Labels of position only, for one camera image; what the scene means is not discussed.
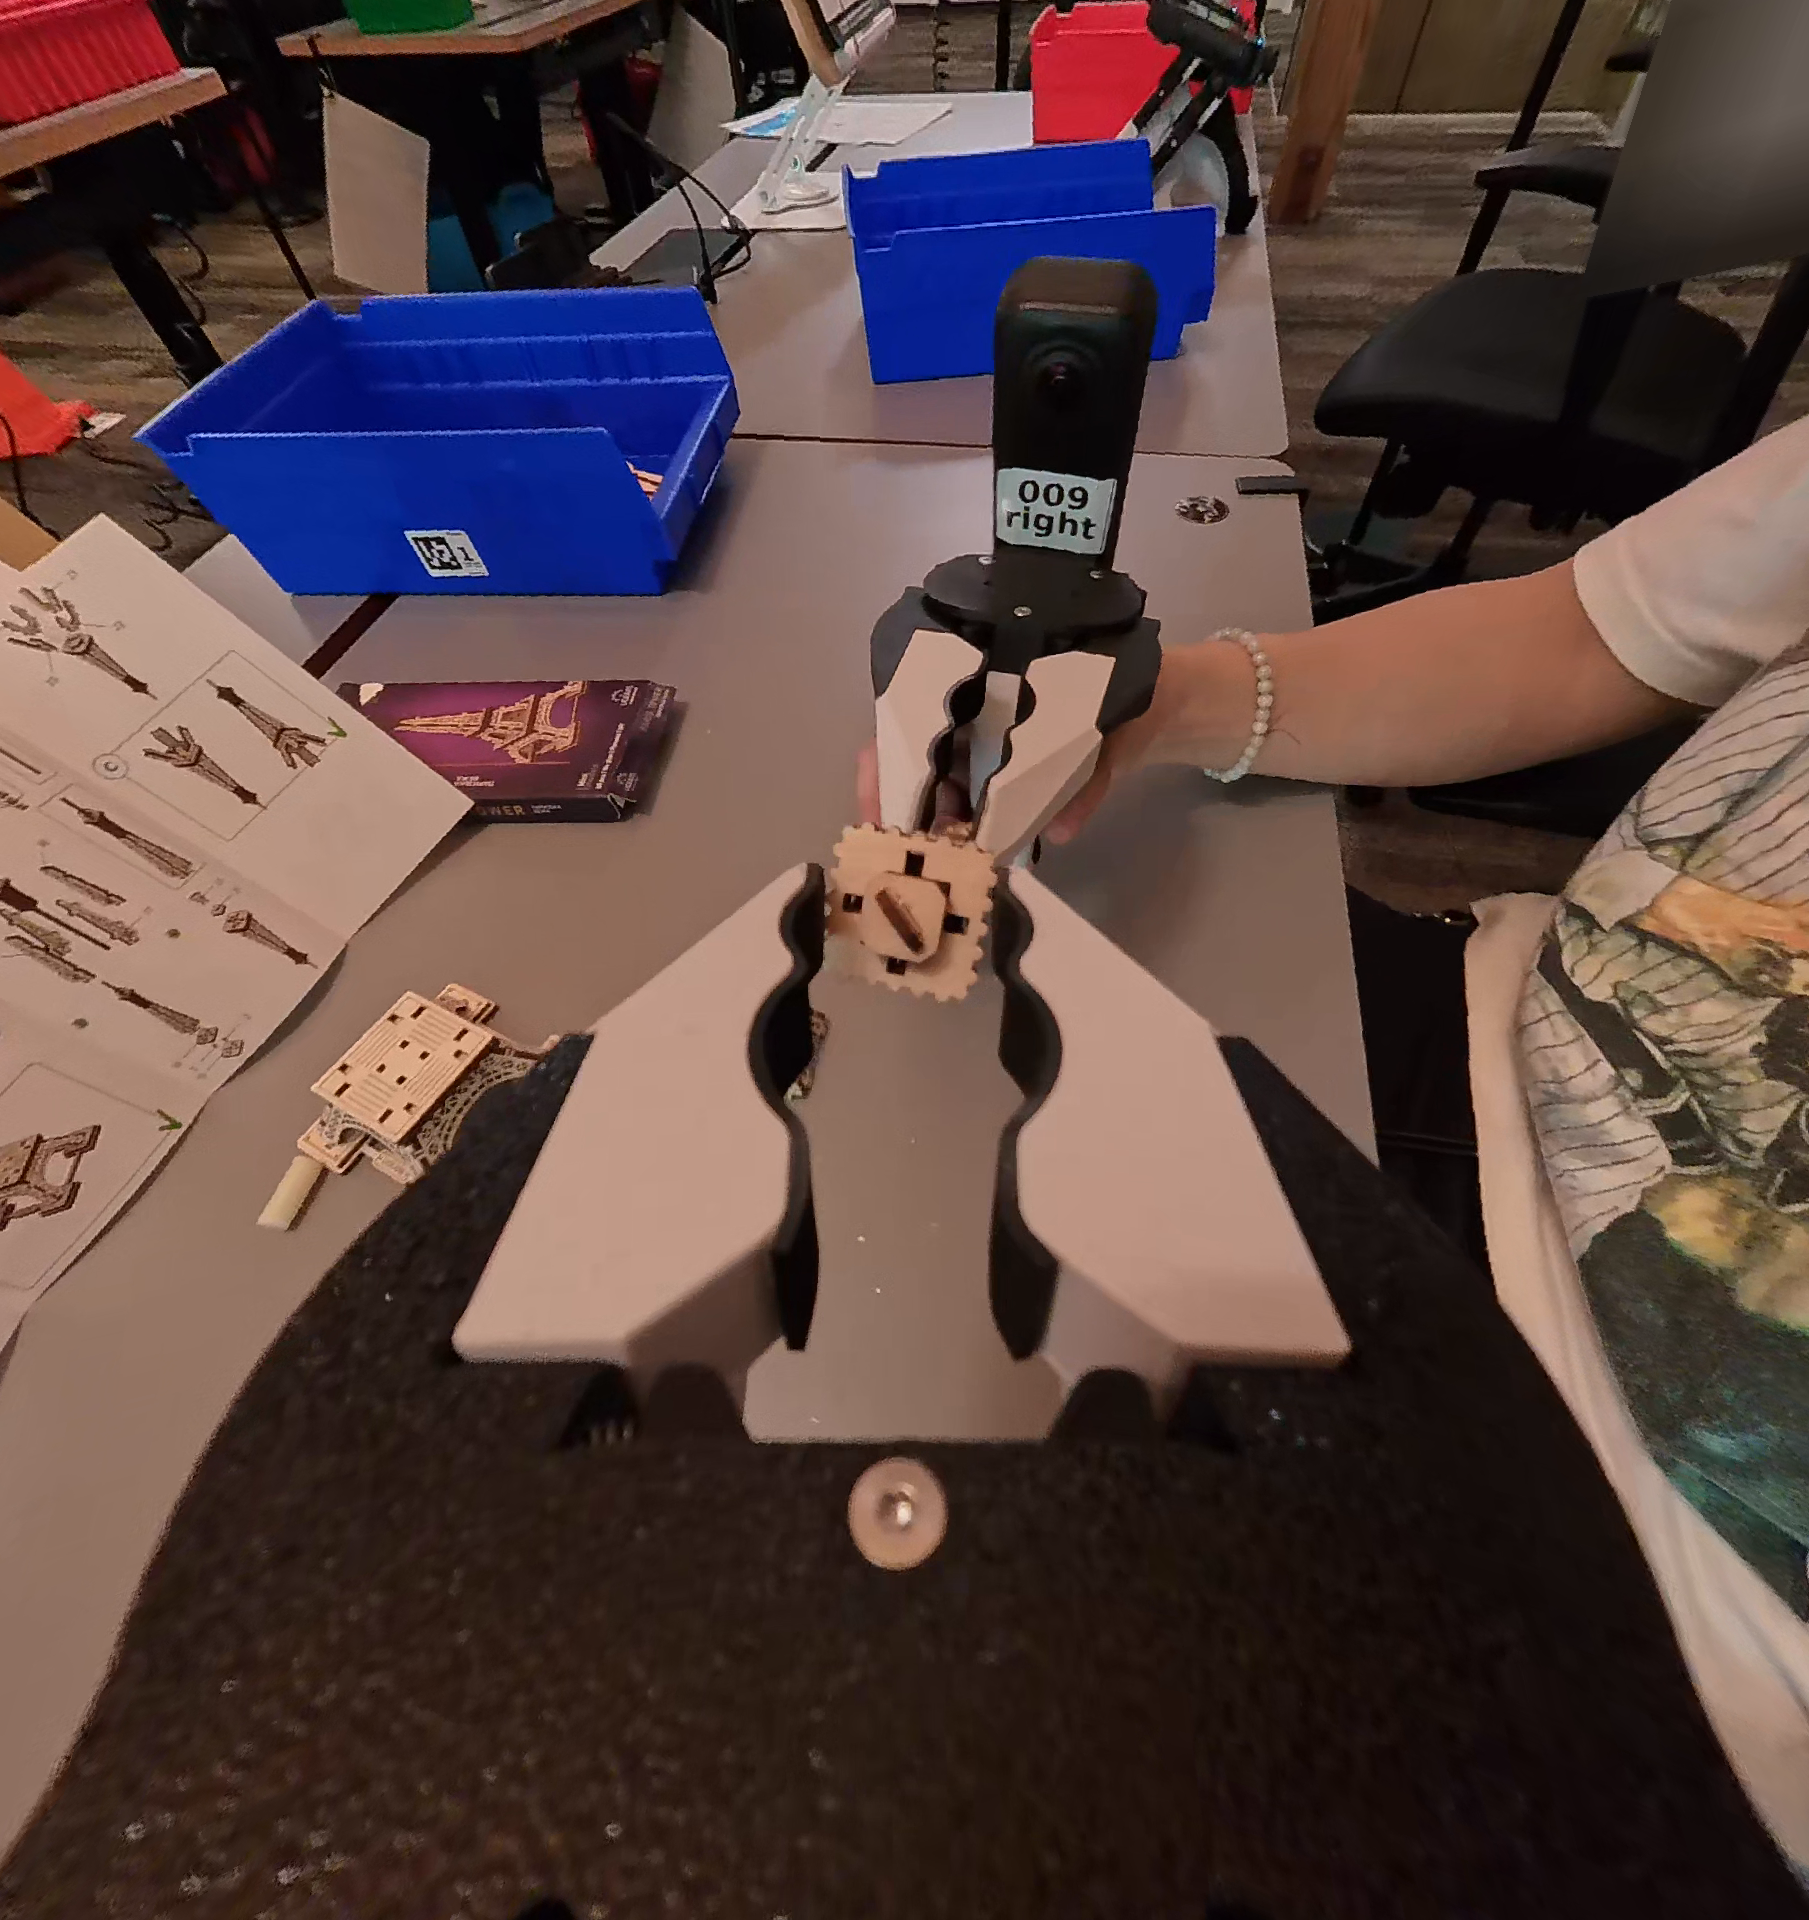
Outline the wooden tower spire section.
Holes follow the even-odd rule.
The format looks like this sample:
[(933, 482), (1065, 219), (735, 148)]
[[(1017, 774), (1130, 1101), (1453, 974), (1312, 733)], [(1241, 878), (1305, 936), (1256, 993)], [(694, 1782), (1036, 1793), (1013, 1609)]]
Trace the wooden tower spire section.
[(892, 995), (960, 1003), (976, 983), (992, 857), (952, 830), (849, 826), (827, 877), (825, 967)]

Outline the person's right hand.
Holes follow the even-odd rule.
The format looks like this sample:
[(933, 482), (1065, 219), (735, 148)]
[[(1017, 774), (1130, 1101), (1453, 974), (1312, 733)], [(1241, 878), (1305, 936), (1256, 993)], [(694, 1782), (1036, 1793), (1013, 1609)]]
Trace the person's right hand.
[(1104, 737), (1103, 755), (1077, 799), (1048, 826), (1072, 841), (1119, 776), (1155, 765), (1227, 772), (1253, 766), (1275, 712), (1275, 637), (1225, 630), (1171, 650), (1147, 712)]

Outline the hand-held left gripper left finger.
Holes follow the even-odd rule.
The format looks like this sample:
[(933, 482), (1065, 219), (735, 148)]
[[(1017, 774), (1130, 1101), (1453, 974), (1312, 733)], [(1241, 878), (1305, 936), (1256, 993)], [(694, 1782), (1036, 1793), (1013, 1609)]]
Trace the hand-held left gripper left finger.
[(464, 1363), (747, 1375), (807, 1346), (821, 1248), (803, 1120), (825, 878), (788, 869), (597, 1023), (456, 1322)]

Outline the wooden tower arched base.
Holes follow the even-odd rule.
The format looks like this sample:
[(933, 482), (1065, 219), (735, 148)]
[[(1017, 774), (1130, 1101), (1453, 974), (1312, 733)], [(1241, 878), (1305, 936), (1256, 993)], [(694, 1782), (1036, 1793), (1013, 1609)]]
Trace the wooden tower arched base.
[(292, 1169), (344, 1176), (366, 1164), (413, 1186), (485, 1093), (523, 1078), (559, 1042), (507, 1038), (495, 1006), (457, 983), (398, 997), (311, 1084), (318, 1116), (295, 1141)]

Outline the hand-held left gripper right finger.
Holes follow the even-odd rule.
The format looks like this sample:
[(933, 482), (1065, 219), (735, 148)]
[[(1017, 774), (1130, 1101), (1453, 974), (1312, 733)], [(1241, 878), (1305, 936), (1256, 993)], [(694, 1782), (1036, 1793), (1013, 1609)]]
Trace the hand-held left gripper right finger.
[(1323, 1371), (1351, 1339), (1213, 1026), (1025, 871), (996, 891), (989, 1303), (1009, 1355), (1168, 1415), (1204, 1369)]

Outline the black machine with white wheel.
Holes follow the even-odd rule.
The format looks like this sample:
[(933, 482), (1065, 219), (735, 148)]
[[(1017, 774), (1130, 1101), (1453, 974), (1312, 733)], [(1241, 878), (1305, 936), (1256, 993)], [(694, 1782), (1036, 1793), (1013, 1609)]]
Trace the black machine with white wheel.
[(1244, 237), (1258, 201), (1243, 119), (1277, 64), (1263, 2), (1151, 2), (1147, 26), (1171, 63), (1133, 116), (1151, 150), (1158, 194), (1186, 185), (1220, 209), (1220, 231)]

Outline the white printed t-shirt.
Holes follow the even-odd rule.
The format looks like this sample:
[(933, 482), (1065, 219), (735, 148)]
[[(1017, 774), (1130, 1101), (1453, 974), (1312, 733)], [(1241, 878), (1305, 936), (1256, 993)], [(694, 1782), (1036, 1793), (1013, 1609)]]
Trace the white printed t-shirt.
[(1572, 561), (1703, 724), (1465, 951), (1492, 1287), (1809, 1884), (1809, 415)]

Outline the paper sheet on white stand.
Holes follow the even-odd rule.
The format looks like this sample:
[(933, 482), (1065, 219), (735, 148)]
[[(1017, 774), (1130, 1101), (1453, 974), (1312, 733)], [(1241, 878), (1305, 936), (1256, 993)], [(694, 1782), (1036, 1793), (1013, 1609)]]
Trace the paper sheet on white stand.
[(782, 2), (781, 11), (804, 56), (808, 83), (747, 203), (751, 212), (766, 219), (833, 201), (835, 190), (812, 175), (825, 122), (863, 61), (896, 25), (894, 2)]

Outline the white assembly instruction sheet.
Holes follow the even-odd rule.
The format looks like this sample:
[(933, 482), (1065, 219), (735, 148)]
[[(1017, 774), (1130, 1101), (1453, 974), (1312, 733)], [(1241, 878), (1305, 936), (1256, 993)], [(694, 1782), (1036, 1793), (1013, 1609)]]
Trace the white assembly instruction sheet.
[(110, 518), (0, 570), (0, 1358), (468, 810)]

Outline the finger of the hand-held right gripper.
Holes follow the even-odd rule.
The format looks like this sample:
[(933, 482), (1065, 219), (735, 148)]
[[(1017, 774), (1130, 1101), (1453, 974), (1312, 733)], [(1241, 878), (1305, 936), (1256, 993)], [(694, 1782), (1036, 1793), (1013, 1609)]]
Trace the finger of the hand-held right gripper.
[(950, 630), (873, 634), (877, 821), (924, 833), (940, 793), (970, 789), (973, 730), (982, 708), (986, 650)]
[(1112, 668), (1106, 652), (1057, 652), (1031, 662), (1014, 699), (986, 699), (986, 712), (1006, 717), (996, 738), (978, 738), (989, 763), (978, 779), (978, 846), (995, 869), (1026, 859), (1091, 780)]

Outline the hanging white paper sheet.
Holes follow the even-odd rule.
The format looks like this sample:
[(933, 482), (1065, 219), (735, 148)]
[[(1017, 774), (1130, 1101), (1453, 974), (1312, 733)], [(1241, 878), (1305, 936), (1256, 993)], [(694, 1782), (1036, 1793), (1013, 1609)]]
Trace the hanging white paper sheet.
[(326, 220), (331, 271), (379, 297), (429, 291), (429, 145), (328, 93), (322, 102)]

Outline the black office chair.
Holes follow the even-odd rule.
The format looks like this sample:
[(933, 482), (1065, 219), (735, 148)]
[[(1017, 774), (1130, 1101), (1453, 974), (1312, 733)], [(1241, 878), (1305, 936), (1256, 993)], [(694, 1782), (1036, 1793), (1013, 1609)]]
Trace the black office chair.
[(1616, 524), (1743, 452), (1809, 337), (1809, 2), (1672, 5), (1581, 271), (1446, 278), (1329, 382), (1385, 447), (1318, 621), (1465, 576), (1492, 510)]

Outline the person's right forearm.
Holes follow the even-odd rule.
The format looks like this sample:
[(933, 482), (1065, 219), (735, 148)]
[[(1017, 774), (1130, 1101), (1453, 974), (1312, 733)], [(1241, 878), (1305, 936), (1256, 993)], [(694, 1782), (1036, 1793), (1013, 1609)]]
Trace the person's right forearm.
[(1271, 724), (1253, 771), (1326, 787), (1458, 785), (1694, 719), (1593, 627), (1572, 565), (1435, 588), (1261, 634)]

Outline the purple puzzle box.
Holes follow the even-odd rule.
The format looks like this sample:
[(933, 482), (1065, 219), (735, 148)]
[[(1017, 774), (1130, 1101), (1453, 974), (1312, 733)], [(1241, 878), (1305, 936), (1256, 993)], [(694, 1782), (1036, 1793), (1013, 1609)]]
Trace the purple puzzle box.
[(629, 821), (678, 719), (673, 685), (630, 678), (344, 683), (337, 694), (483, 822)]

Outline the wooden post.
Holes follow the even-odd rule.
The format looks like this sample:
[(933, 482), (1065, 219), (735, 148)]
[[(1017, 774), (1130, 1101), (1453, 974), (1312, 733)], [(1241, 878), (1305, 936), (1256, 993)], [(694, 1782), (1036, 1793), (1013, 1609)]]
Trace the wooden post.
[(1324, 211), (1383, 2), (1307, 2), (1285, 108), (1285, 141), (1265, 194), (1268, 229), (1302, 229)]

